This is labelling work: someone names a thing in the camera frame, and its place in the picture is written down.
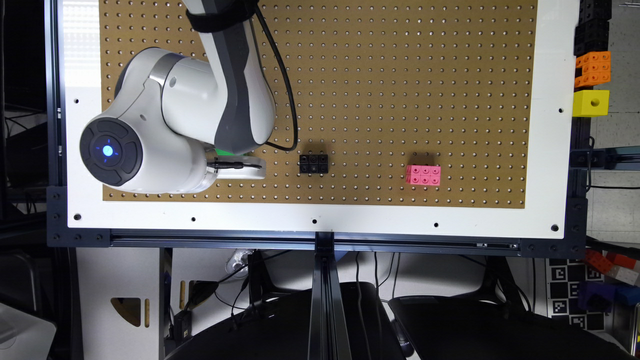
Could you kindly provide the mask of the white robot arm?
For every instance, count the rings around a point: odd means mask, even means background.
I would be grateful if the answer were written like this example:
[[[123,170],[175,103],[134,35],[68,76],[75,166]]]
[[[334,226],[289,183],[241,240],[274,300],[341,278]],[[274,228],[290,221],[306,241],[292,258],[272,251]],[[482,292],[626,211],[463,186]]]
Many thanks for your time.
[[[199,193],[217,179],[256,180],[275,104],[262,72],[251,19],[254,1],[188,1],[187,18],[207,58],[161,48],[135,55],[112,104],[79,142],[88,172],[125,192]]]

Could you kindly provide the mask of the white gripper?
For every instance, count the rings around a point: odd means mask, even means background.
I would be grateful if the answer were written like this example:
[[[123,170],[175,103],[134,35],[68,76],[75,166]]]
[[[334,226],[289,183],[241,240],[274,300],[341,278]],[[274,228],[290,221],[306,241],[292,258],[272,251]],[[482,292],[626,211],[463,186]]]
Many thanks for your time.
[[[220,180],[262,180],[266,161],[254,156],[219,156],[207,161],[207,167]]]

